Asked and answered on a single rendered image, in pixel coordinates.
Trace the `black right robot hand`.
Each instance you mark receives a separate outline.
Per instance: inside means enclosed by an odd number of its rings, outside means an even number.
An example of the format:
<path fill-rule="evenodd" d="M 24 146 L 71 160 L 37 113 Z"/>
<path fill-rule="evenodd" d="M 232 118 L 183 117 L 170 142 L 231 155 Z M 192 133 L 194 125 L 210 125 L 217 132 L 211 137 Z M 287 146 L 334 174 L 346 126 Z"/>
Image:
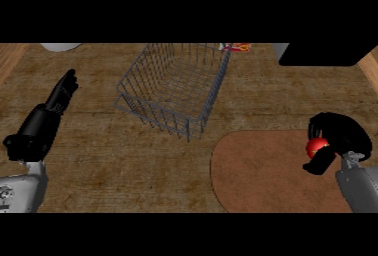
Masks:
<path fill-rule="evenodd" d="M 321 112 L 310 118 L 307 129 L 309 140 L 325 138 L 330 145 L 324 147 L 303 169 L 313 175 L 322 175 L 328 170 L 335 157 L 353 151 L 362 153 L 368 160 L 372 152 L 372 141 L 361 124 L 346 115 Z"/>

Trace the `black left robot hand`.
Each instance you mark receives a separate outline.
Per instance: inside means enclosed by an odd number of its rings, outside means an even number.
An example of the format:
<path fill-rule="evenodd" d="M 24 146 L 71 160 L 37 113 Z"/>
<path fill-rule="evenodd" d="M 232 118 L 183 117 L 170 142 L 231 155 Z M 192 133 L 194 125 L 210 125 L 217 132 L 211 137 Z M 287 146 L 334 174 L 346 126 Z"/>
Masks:
<path fill-rule="evenodd" d="M 67 71 L 48 101 L 30 112 L 18 133 L 3 140 L 11 161 L 39 162 L 45 159 L 56 138 L 61 118 L 79 89 L 76 70 Z"/>

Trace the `red tomato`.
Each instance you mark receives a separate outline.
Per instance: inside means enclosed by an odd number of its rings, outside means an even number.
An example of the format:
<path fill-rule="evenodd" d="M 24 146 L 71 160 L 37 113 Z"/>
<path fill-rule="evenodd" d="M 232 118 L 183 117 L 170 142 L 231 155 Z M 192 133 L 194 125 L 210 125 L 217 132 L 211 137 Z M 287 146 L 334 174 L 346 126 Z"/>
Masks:
<path fill-rule="evenodd" d="M 330 145 L 325 138 L 313 138 L 307 142 L 306 151 L 310 158 L 315 157 L 318 151 Z"/>

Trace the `brown round cutting board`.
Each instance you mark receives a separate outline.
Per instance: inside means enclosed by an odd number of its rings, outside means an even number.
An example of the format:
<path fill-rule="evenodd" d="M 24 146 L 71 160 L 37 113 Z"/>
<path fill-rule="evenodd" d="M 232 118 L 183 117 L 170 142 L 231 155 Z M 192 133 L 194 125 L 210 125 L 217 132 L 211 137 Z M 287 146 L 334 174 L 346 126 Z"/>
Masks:
<path fill-rule="evenodd" d="M 335 180 L 340 161 L 321 176 L 309 174 L 304 130 L 237 131 L 211 154 L 211 183 L 226 211 L 347 213 Z"/>

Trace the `black appliance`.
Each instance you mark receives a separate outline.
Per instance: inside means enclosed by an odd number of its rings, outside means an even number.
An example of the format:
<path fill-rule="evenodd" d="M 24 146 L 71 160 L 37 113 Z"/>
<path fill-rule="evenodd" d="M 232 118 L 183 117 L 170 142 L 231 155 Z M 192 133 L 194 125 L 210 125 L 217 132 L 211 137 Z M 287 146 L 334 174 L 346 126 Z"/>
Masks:
<path fill-rule="evenodd" d="M 281 66 L 353 66 L 377 47 L 375 43 L 288 43 Z"/>

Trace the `white round object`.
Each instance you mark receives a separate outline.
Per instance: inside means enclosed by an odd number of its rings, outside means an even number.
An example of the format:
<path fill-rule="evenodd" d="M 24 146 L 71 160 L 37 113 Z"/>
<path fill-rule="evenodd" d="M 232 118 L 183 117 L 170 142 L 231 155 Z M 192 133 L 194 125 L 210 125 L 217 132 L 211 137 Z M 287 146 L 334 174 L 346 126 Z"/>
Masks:
<path fill-rule="evenodd" d="M 65 52 L 80 46 L 80 43 L 43 43 L 42 46 L 52 52 Z"/>

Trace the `pale grey object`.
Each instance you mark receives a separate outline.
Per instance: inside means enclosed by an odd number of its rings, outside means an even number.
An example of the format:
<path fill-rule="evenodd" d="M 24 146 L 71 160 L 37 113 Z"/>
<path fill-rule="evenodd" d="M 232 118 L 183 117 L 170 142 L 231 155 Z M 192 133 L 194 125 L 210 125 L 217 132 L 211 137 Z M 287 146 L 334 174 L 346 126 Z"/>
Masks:
<path fill-rule="evenodd" d="M 273 49 L 275 49 L 275 53 L 276 53 L 278 58 L 282 57 L 287 48 L 288 48 L 288 43 L 275 43 L 273 44 Z"/>

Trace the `red and yellow box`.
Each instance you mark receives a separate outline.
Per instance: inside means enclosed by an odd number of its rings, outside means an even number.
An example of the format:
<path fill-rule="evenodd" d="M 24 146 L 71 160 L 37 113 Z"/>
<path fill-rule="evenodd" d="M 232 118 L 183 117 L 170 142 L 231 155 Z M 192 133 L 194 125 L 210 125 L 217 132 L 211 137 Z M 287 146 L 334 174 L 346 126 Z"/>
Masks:
<path fill-rule="evenodd" d="M 251 49 L 250 43 L 222 43 L 219 49 L 231 52 L 248 52 Z"/>

